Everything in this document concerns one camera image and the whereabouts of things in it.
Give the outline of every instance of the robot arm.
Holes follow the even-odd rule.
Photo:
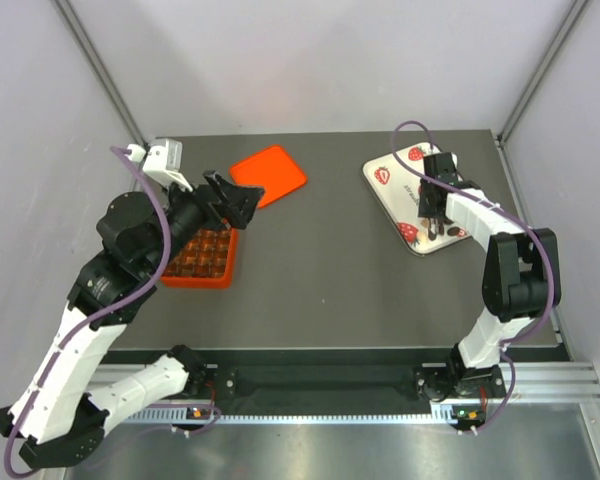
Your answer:
[[[135,164],[140,165],[146,157],[143,171],[167,194],[170,260],[200,228],[245,228],[264,195],[262,188],[232,185],[213,171],[204,173],[208,185],[190,185],[178,172],[182,145],[173,140],[153,142],[148,154],[138,145],[130,145],[128,150],[128,158]],[[195,395],[205,381],[204,362],[180,345],[131,377],[86,391],[111,344],[156,288],[82,328],[68,344],[63,339],[88,316],[146,283],[160,263],[163,249],[157,214],[143,192],[114,199],[97,230],[103,250],[81,269],[45,359],[20,399],[0,409],[0,433],[8,436],[32,393],[37,393],[18,432],[26,439],[20,456],[33,469],[80,463],[129,415],[166,396],[183,391]],[[54,368],[49,369],[49,360],[58,354]]]
[[[500,362],[503,345],[542,312],[548,284],[547,272],[529,235],[494,211],[497,205],[488,201],[477,185],[461,181],[456,164],[451,153],[429,155],[424,158],[425,174],[480,201],[449,193],[423,179],[419,215],[452,220],[468,231],[487,254],[482,282],[484,310],[471,332],[451,350],[443,380],[452,390],[466,392],[491,378]],[[549,229],[534,233],[551,262],[555,306],[561,297],[556,237]]]

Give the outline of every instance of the small object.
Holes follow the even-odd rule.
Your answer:
[[[426,243],[429,241],[429,237],[427,236],[426,233],[418,231],[418,233],[416,234],[416,240],[418,241],[419,244]]]
[[[280,146],[273,145],[229,168],[238,185],[259,185],[265,190],[263,208],[307,183],[307,176]]]
[[[463,238],[467,236],[467,231],[460,227],[451,227],[447,230],[447,235],[452,237]]]
[[[213,254],[211,252],[200,252],[196,258],[197,265],[211,265]]]
[[[199,230],[169,264],[162,283],[175,288],[228,288],[233,279],[238,231]]]
[[[429,234],[429,240],[431,240],[432,242],[438,238],[438,234],[436,233],[435,229],[433,228],[433,225],[430,224],[429,225],[429,229],[427,230],[428,234]]]

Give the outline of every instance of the metal frame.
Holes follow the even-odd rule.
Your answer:
[[[423,364],[426,367],[444,366],[444,364]],[[111,382],[121,380],[144,368],[144,365],[100,365],[89,384],[89,389],[100,388]],[[500,365],[504,385],[508,388],[511,370],[506,363]],[[577,404],[600,405],[600,382],[593,365],[589,362],[529,362],[516,365],[517,381],[511,397],[511,404]],[[199,424],[204,421],[186,418],[188,404],[208,403],[206,398],[172,400],[182,408],[147,408],[129,419],[126,423],[151,424]],[[451,423],[451,408],[459,405],[479,404],[479,399],[448,399],[442,403],[430,403],[430,413],[421,414],[383,414],[383,415],[226,415],[219,423],[235,424],[440,424]],[[501,399],[494,398],[497,404]],[[590,415],[600,422],[597,410]]]
[[[94,75],[98,79],[104,94],[111,102],[113,109],[120,116],[120,120],[129,132],[129,135],[135,143],[138,145],[144,145],[146,142],[142,136],[140,128],[138,128],[138,124],[131,115],[127,104],[120,94],[120,91],[116,87],[111,75],[102,62],[100,55],[98,55],[98,52],[91,42],[89,35],[82,26],[82,22],[71,6],[71,2],[68,0],[51,0],[51,3],[56,7],[60,17],[76,41],[78,48],[80,48],[85,56],[85,59],[91,67]]]
[[[516,105],[513,107],[511,114],[507,118],[502,132],[498,135],[498,138],[503,143],[506,143],[509,138],[511,138],[511,134],[515,130],[518,122],[522,118],[522,115],[529,106],[529,103],[533,99],[538,87],[542,84],[542,81],[545,79],[558,54],[564,48],[567,39],[573,33],[575,26],[582,17],[589,3],[590,0],[574,0],[571,4],[569,11],[560,22],[558,30],[554,34],[553,39],[542,55],[540,62],[536,66],[531,78],[527,82],[527,85],[522,91],[522,94],[516,102]]]

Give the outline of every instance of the black table surface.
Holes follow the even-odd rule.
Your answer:
[[[440,131],[458,168],[514,212],[490,131]],[[424,141],[401,134],[399,147]],[[184,137],[181,172],[228,168],[283,146],[308,176],[301,189],[258,210],[240,232],[226,290],[160,286],[114,348],[356,348],[450,346],[476,322],[485,254],[466,240],[410,254],[362,176],[389,153],[388,132]],[[527,345],[555,345],[551,325]]]

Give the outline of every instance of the purple cable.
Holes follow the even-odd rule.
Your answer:
[[[138,169],[134,167],[133,163],[131,163],[131,160],[127,158],[127,155],[131,153],[131,150],[125,150],[118,147],[111,147],[111,151],[120,159],[120,161],[122,161],[122,164],[127,168],[127,170],[131,172],[131,174],[140,183],[140,185],[142,185],[143,190],[145,191],[145,193],[149,197],[149,200],[151,201],[151,205],[153,206],[158,215],[158,220],[160,222],[160,227],[162,229],[163,234],[162,258],[160,259],[160,264],[158,265],[158,268],[156,269],[153,276],[142,287],[140,287],[135,292],[131,293],[128,297],[125,297],[122,300],[119,300],[116,303],[113,303],[108,307],[105,307],[102,310],[98,310],[92,315],[89,315],[86,319],[84,319],[82,322],[78,323],[75,327],[73,327],[58,344],[58,348],[60,349],[60,351],[67,346],[71,339],[80,330],[88,326],[90,323],[95,322],[96,320],[100,320],[102,317],[105,317],[110,313],[113,313],[116,310],[129,305],[130,303],[134,302],[138,298],[142,297],[145,293],[147,293],[158,282],[160,276],[162,275],[162,272],[164,272],[165,268],[167,268],[167,265],[169,263],[169,255],[171,254],[171,232],[169,230],[169,222],[167,220],[166,215],[164,214],[164,211],[162,210],[158,197],[156,197],[156,194],[151,189],[149,182],[138,171]],[[22,428],[22,425],[27,419],[29,412],[33,409],[33,405],[36,399],[38,398],[40,388],[44,386],[44,383],[49,377],[51,370],[58,361],[58,358],[60,357],[60,351],[55,352],[49,358],[49,362],[44,367],[44,370],[38,378],[38,390],[34,391],[27,399],[24,408],[22,409],[20,416],[13,424],[13,428],[11,429],[11,433],[9,434],[9,438],[7,439],[7,445],[4,450],[3,463],[7,475],[9,475],[11,478],[27,478],[37,472],[37,470],[31,470],[30,472],[26,473],[16,472],[13,469],[13,465],[11,464],[11,455],[13,452],[13,446],[15,443],[16,436],[20,432],[20,429]]]
[[[475,197],[475,196],[467,193],[464,190],[460,190],[459,188],[456,188],[452,185],[448,185],[444,182],[436,180],[435,178],[424,175],[424,174],[418,172],[417,170],[411,168],[409,165],[407,165],[406,162],[404,160],[402,160],[402,158],[400,158],[400,156],[398,155],[398,149],[396,147],[396,138],[398,136],[398,133],[400,132],[400,130],[402,130],[402,128],[406,127],[407,125],[416,125],[416,126],[420,127],[424,131],[424,133],[427,135],[427,140],[428,140],[431,148],[433,148],[433,146],[435,145],[435,142],[433,141],[433,136],[431,135],[431,132],[422,123],[420,123],[416,120],[407,120],[406,122],[402,122],[400,125],[398,125],[395,128],[395,130],[391,134],[391,153],[393,154],[393,157],[396,159],[396,161],[400,165],[402,165],[404,168],[406,168],[409,172],[414,174],[416,177],[420,177],[421,179],[426,180],[429,183],[433,183],[434,185],[437,185],[438,187],[444,188],[445,190],[447,190],[451,193],[457,193],[458,195],[468,198],[469,200],[486,205],[487,207],[490,207],[491,210],[496,212],[501,217],[503,217],[503,218],[509,220],[510,222],[514,223],[515,225],[519,226],[522,230],[524,230],[524,232],[527,235],[529,235],[529,238],[533,242],[533,245],[538,250],[538,253],[540,254],[540,258],[542,259],[542,265],[544,266],[544,269],[547,273],[547,287],[548,287],[547,303],[545,304],[544,311],[542,312],[542,316],[541,316],[540,320],[538,322],[536,322],[535,325],[533,325],[529,330],[527,330],[522,335],[518,335],[517,337],[513,337],[513,338],[508,338],[500,343],[500,356],[509,364],[509,367],[511,368],[511,382],[509,384],[509,388],[507,389],[507,393],[505,394],[504,398],[502,399],[502,403],[498,406],[498,408],[493,413],[493,415],[491,415],[491,417],[489,417],[484,422],[483,425],[481,425],[479,428],[476,429],[477,431],[482,431],[487,427],[487,425],[491,424],[491,422],[502,413],[502,410],[507,405],[507,403],[511,399],[511,395],[513,394],[513,388],[516,383],[516,371],[515,371],[513,361],[504,353],[504,350],[506,349],[507,344],[520,342],[526,338],[529,338],[531,335],[535,334],[539,329],[541,329],[549,321],[549,315],[551,313],[551,308],[553,307],[553,299],[554,299],[554,294],[555,294],[553,269],[551,268],[551,261],[549,260],[549,256],[547,255],[547,252],[545,251],[544,247],[542,246],[542,243],[538,239],[537,235],[533,232],[533,230],[531,230],[531,228],[527,224],[525,224],[518,217],[505,212],[502,208],[494,205],[491,202],[488,202],[488,201],[485,201],[478,197]]]
[[[149,408],[197,408],[200,410],[213,410],[214,415],[213,415],[213,418],[211,419],[211,421],[209,421],[208,423],[205,423],[203,427],[201,427],[197,430],[189,431],[190,436],[191,435],[200,435],[201,433],[204,433],[204,432],[210,430],[216,424],[216,422],[218,420],[220,420],[220,418],[222,417],[222,412],[220,411],[220,408],[216,407],[215,405],[210,405],[210,404],[205,404],[205,403],[200,403],[200,404],[198,404],[198,403],[192,403],[192,404],[154,403],[153,405],[149,405]],[[165,425],[159,425],[156,427],[145,428],[144,430],[141,430],[138,433],[136,433],[135,435],[133,435],[131,438],[122,440],[120,443],[118,443],[118,445],[113,447],[113,452],[111,452],[106,457],[98,460],[96,463],[94,463],[92,465],[83,465],[83,468],[88,471],[92,471],[97,468],[100,468],[102,465],[104,465],[106,462],[111,460],[113,457],[117,456],[122,450],[127,448],[133,442],[135,442],[138,438],[143,437],[144,435],[146,435],[148,433],[157,432],[159,430],[161,430],[161,431],[169,430],[170,431],[171,428],[172,428],[171,426],[165,426]]]

